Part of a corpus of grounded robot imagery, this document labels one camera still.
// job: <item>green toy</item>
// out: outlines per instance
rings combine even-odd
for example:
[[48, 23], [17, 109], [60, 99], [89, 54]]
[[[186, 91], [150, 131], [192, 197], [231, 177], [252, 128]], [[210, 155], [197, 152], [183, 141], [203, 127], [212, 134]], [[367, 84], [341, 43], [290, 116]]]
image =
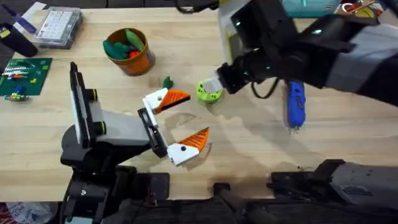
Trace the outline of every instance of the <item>green toy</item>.
[[126, 37], [130, 44], [132, 44], [137, 50], [140, 52], [144, 50], [144, 44], [142, 43], [142, 40], [135, 33], [126, 29]]
[[130, 47], [127, 45], [124, 45], [120, 42], [114, 43], [114, 47], [123, 55], [123, 57], [128, 58], [128, 55], [130, 53]]
[[216, 103], [223, 94], [222, 90], [218, 90], [215, 93], [206, 93], [205, 89], [201, 85], [203, 80], [197, 84], [197, 96], [199, 100], [202, 100], [205, 103]]
[[163, 80], [163, 88], [171, 89], [174, 85], [174, 82], [170, 79], [170, 77], [166, 77]]
[[127, 55], [124, 57], [123, 54], [119, 51], [119, 49], [116, 48], [111, 42], [104, 40], [102, 44], [104, 46], [106, 54], [108, 54], [111, 58], [114, 58], [116, 60], [127, 59]]

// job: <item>small green object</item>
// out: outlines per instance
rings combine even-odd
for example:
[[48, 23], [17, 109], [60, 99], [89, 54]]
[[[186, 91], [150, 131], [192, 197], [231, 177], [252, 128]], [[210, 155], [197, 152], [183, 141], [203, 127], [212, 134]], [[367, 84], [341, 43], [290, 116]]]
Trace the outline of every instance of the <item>small green object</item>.
[[171, 89], [174, 85], [174, 82], [170, 79], [170, 77], [166, 77], [163, 80], [163, 88]]
[[2, 82], [4, 81], [4, 79], [5, 79], [5, 76], [2, 75], [1, 78], [0, 78], [0, 86], [1, 86]]
[[114, 43], [114, 47], [121, 53], [124, 58], [128, 58], [130, 48], [127, 45], [124, 45], [120, 42]]
[[206, 93], [205, 89], [202, 87], [203, 80], [197, 84], [197, 96], [199, 100], [205, 103], [216, 103], [223, 94], [222, 90], [218, 90], [215, 93]]
[[142, 43], [142, 40], [135, 33], [126, 29], [126, 37], [130, 44], [132, 44], [137, 50], [140, 52], [144, 50], [144, 44]]
[[114, 43], [114, 47], [116, 47], [117, 49], [119, 49], [120, 52], [122, 53], [129, 53], [130, 52], [130, 48], [127, 45], [124, 45], [120, 42], [116, 42]]
[[[24, 64], [31, 63], [33, 66], [22, 68], [21, 62]], [[25, 96], [39, 96], [47, 74], [51, 69], [51, 62], [52, 58], [11, 59], [8, 61], [4, 73], [12, 73], [17, 70], [19, 71], [18, 74], [25, 74], [28, 78], [8, 80], [8, 75], [2, 76], [0, 78], [0, 96], [12, 95], [15, 93], [17, 86], [23, 86], [25, 88]], [[47, 70], [43, 70], [44, 65], [48, 66]]]
[[123, 57], [123, 55], [119, 52], [119, 50], [116, 47], [114, 47], [114, 45], [111, 42], [104, 40], [102, 44], [104, 46], [106, 54], [108, 54], [111, 58], [114, 58], [116, 60], [127, 59], [127, 57]]

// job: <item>plastic storage box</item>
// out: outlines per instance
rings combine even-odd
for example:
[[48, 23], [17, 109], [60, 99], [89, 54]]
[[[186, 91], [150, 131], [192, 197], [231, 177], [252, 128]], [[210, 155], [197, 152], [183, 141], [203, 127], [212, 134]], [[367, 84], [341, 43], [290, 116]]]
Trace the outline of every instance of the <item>plastic storage box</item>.
[[82, 22], [79, 8], [50, 7], [33, 43], [40, 48], [70, 49]]

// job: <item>electronic component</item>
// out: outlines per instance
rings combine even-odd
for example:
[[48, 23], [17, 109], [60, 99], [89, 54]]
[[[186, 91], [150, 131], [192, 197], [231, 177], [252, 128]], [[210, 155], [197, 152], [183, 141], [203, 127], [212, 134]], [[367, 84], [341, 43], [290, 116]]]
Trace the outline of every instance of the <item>electronic component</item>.
[[17, 86], [25, 88], [24, 95], [40, 95], [52, 58], [25, 58], [8, 61], [0, 77], [0, 96], [11, 95]]
[[11, 95], [4, 96], [4, 99], [9, 101], [25, 101], [29, 99], [29, 96], [13, 93]]
[[82, 22], [79, 8], [50, 7], [33, 43], [40, 48], [70, 49]]

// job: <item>bowl of toys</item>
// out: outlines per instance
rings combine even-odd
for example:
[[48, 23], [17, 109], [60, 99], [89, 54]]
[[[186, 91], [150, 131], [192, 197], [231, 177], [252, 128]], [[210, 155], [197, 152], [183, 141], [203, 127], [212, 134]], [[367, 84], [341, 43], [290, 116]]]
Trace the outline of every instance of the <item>bowl of toys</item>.
[[108, 58], [130, 76], [142, 75], [155, 64], [145, 35], [134, 28], [113, 32], [103, 41], [103, 47]]

